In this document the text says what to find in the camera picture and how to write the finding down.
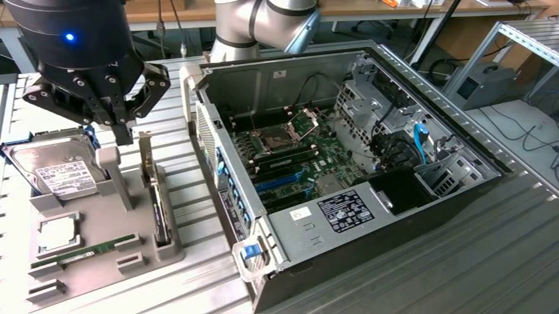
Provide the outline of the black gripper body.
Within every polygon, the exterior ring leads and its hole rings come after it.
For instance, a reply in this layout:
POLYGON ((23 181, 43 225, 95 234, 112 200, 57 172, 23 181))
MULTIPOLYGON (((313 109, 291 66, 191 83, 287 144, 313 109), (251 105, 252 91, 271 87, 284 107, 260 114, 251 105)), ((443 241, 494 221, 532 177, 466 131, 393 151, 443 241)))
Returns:
POLYGON ((7 1, 37 58, 40 81, 87 81, 112 114, 108 75, 129 93, 145 62, 137 55, 123 1, 7 1))

